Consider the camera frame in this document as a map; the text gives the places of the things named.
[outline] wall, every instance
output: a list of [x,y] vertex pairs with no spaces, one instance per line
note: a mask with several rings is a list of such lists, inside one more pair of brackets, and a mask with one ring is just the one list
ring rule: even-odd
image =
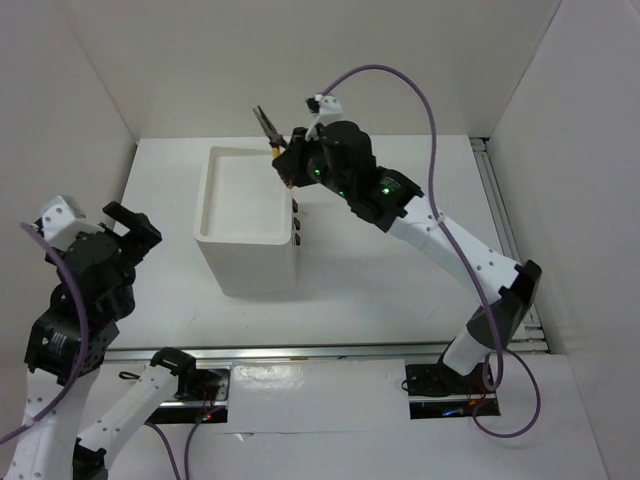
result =
[[[50,0],[0,2],[0,431],[21,418],[22,360],[48,305],[53,267],[19,229],[55,193],[88,215],[121,195],[134,142],[62,11]],[[13,446],[0,447],[0,474]]]
[[565,0],[490,142],[612,480],[640,478],[639,7]]
[[[488,135],[559,0],[65,0],[137,137],[283,132],[346,70],[388,63],[425,88],[439,133]],[[370,133],[425,133],[413,94],[383,74],[340,88]]]

